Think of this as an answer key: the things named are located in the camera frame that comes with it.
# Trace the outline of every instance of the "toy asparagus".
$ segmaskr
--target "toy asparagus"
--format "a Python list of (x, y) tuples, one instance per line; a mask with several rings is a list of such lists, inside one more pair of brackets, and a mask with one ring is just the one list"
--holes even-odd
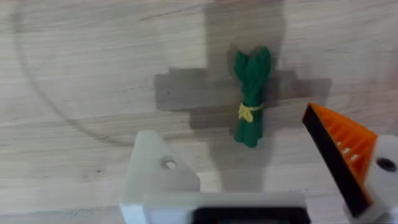
[(243, 102), (239, 106), (239, 121), (235, 141), (256, 147), (262, 137), (262, 89), (271, 71), (271, 53), (261, 47), (257, 54), (249, 57), (238, 52), (234, 71), (242, 83)]

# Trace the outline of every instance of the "screw hole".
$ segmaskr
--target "screw hole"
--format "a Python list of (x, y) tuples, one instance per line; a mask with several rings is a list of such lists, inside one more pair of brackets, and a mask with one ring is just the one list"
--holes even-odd
[(177, 168), (177, 163), (170, 157), (165, 157), (160, 160), (160, 166), (165, 170), (174, 170)]
[(379, 165), (380, 168), (384, 169), (388, 172), (396, 172), (397, 166), (394, 162), (387, 158), (378, 158), (376, 163)]

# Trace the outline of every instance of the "wood grain surface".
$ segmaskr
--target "wood grain surface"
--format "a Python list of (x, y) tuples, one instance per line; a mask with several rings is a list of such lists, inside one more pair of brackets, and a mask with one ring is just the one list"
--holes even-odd
[[(298, 191), (347, 223), (301, 124), (308, 102), (398, 133), (395, 0), (3, 0), (0, 223), (114, 223), (139, 130), (202, 189)], [(264, 138), (233, 141), (233, 55), (270, 48)]]

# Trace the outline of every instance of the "yellow rubber band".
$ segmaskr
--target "yellow rubber band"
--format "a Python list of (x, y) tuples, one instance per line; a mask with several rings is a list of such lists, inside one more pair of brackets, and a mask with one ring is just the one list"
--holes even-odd
[(256, 106), (256, 107), (247, 107), (247, 106), (244, 106), (243, 103), (241, 103), (239, 105), (238, 118), (239, 119), (243, 118), (247, 122), (251, 123), (251, 122), (253, 122), (253, 115), (251, 114), (251, 112), (261, 110), (263, 107), (264, 107), (264, 105)]

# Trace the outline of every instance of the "orange gripper pad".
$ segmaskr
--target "orange gripper pad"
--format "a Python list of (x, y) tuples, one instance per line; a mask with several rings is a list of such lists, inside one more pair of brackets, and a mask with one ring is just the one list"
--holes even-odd
[(360, 124), (322, 106), (309, 104), (338, 148), (359, 184), (363, 184), (377, 135)]

